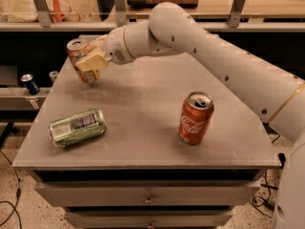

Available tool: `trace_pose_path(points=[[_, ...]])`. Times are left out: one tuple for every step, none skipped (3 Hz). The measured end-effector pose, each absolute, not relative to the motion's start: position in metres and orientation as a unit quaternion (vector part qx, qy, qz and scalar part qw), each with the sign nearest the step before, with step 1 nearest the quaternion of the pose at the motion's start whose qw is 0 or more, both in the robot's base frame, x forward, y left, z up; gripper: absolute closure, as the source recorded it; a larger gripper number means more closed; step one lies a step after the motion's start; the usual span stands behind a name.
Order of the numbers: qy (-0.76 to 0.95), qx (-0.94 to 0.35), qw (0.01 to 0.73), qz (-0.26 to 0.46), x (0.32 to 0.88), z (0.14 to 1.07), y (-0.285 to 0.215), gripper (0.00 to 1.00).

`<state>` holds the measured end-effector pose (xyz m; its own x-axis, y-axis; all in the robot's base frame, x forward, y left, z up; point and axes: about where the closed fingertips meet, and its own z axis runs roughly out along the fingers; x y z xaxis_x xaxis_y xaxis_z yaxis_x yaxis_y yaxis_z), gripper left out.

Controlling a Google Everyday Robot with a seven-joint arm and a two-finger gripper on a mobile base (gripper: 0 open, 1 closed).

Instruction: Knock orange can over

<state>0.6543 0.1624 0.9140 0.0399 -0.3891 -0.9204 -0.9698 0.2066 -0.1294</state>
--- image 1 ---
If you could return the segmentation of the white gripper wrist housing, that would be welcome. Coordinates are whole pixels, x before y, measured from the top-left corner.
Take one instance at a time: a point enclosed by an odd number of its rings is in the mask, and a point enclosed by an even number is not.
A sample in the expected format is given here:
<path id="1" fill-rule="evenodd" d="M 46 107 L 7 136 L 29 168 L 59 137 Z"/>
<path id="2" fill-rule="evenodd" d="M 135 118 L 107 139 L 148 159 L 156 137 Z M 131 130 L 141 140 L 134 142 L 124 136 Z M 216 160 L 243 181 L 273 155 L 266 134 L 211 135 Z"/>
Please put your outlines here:
<path id="1" fill-rule="evenodd" d="M 76 61 L 75 66 L 82 72 L 88 72 L 107 68 L 109 58 L 113 63 L 119 65 L 130 63 L 131 56 L 125 44 L 125 29 L 126 27 L 116 28 L 107 36 L 101 35 L 93 39 L 90 46 L 99 50 L 93 50 L 80 58 Z"/>

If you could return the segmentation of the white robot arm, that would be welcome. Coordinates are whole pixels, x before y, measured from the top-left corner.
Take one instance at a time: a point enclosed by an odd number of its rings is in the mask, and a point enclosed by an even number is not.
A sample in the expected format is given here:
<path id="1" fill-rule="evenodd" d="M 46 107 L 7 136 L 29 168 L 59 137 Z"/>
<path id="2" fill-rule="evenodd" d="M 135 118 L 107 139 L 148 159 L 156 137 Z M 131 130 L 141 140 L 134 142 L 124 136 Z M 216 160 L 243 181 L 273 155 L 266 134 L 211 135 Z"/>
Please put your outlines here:
<path id="1" fill-rule="evenodd" d="M 305 82 L 211 34 L 174 3 L 155 6 L 149 19 L 112 30 L 91 42 L 93 51 L 76 66 L 99 70 L 111 61 L 186 52 L 293 143 L 284 164 L 273 229 L 305 227 Z"/>

